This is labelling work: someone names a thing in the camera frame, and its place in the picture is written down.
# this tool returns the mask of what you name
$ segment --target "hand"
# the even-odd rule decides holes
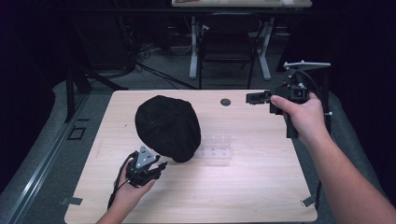
[[[155,180],[151,180],[145,186],[136,189],[128,182],[125,183],[127,167],[128,162],[122,170],[119,183],[120,188],[117,190],[113,204],[111,204],[110,208],[97,223],[121,223],[136,207],[143,195],[154,185]]]
[[[271,102],[290,115],[291,122],[299,133],[299,139],[305,145],[313,141],[316,136],[327,134],[323,108],[313,92],[309,93],[309,100],[302,105],[277,95],[271,97]]]

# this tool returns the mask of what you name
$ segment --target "wooden table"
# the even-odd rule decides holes
[[[311,7],[311,0],[196,0],[178,2],[174,7]]]
[[[269,113],[269,105],[246,104],[250,92],[257,91],[114,92],[74,193],[82,203],[69,205],[65,221],[93,223],[106,211],[122,162],[143,145],[134,126],[136,109],[156,95],[189,101],[202,146],[213,136],[222,138],[229,154],[203,157],[200,147],[185,163],[161,157],[168,161],[163,175],[125,222],[314,221],[314,206],[302,205],[310,193],[285,122]],[[222,99],[231,104],[222,105]]]

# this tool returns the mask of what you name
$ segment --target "dark background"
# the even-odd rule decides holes
[[[64,4],[54,2],[55,6]],[[280,64],[301,59],[332,63],[331,91],[340,98],[384,191],[396,203],[393,68],[396,17],[392,11],[395,3],[391,0],[313,2],[312,10],[326,8],[346,15],[329,20],[290,19],[295,25]],[[95,1],[95,6],[111,4],[102,0]],[[52,88],[65,80],[70,65],[123,69],[131,62],[114,28],[115,20],[100,22],[98,17],[70,19],[64,15],[54,19],[32,0],[17,0],[12,5],[3,3],[0,8],[0,189],[3,190],[48,119],[54,104]],[[78,32],[86,32],[88,38],[81,40]],[[111,50],[118,57],[111,64],[101,64],[86,53],[87,43],[102,46],[98,52],[101,57]]]

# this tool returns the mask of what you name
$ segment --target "table leg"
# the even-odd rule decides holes
[[[258,55],[260,60],[260,65],[262,67],[262,75],[264,80],[271,80],[270,70],[268,68],[268,63],[265,59],[265,53],[268,49],[268,43],[270,42],[271,33],[274,28],[274,18],[271,18],[268,22],[265,23],[265,27],[263,32],[264,40],[262,41],[262,48],[258,49]]]
[[[191,19],[191,63],[190,63],[190,78],[197,78],[197,65],[198,65],[198,54],[197,54],[197,34],[196,34],[196,22],[195,17]]]

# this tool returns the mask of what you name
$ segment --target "forearm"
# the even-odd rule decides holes
[[[96,223],[118,224],[121,223],[128,214],[129,211],[126,209],[111,206]]]
[[[356,169],[328,134],[306,144],[339,223],[395,223],[396,210]]]

